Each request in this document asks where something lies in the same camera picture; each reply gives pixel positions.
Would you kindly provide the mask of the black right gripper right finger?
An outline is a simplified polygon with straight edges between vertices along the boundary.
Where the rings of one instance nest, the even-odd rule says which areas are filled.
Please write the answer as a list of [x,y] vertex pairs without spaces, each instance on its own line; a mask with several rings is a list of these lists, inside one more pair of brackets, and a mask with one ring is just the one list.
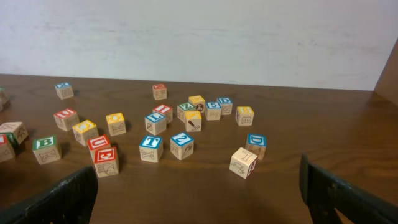
[[353,223],[397,223],[397,206],[312,164],[300,160],[299,187],[314,223],[341,223],[342,213]]

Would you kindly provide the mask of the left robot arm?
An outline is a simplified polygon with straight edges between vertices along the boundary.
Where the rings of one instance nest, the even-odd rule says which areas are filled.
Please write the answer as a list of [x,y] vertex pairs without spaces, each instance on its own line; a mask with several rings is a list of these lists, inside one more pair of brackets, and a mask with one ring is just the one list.
[[0,110],[2,111],[9,102],[9,97],[4,91],[4,88],[0,88]]

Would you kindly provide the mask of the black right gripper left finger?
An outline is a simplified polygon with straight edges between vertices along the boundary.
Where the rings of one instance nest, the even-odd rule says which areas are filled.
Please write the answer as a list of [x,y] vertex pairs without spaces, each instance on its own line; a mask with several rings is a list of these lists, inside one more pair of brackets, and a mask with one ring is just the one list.
[[49,189],[1,211],[1,223],[89,223],[98,179],[92,166],[63,178]]

